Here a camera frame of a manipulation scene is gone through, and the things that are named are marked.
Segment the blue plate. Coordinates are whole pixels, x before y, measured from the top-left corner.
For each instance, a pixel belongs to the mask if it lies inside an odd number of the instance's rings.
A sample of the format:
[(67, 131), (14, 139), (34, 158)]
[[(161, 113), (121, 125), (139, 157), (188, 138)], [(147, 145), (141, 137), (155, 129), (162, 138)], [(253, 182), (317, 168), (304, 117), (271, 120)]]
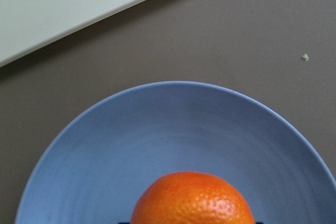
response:
[(277, 113), (206, 83), (145, 84), (112, 95), (50, 144), (16, 223), (126, 223), (159, 177), (183, 170), (233, 185), (261, 223), (335, 223), (335, 180)]

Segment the orange fruit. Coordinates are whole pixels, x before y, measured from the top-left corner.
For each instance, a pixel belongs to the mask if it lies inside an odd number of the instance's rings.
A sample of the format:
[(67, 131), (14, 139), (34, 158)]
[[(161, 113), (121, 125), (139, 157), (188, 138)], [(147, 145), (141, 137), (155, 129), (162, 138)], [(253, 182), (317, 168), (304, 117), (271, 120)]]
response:
[(176, 172), (153, 182), (138, 200), (131, 223), (255, 223), (241, 193), (206, 173)]

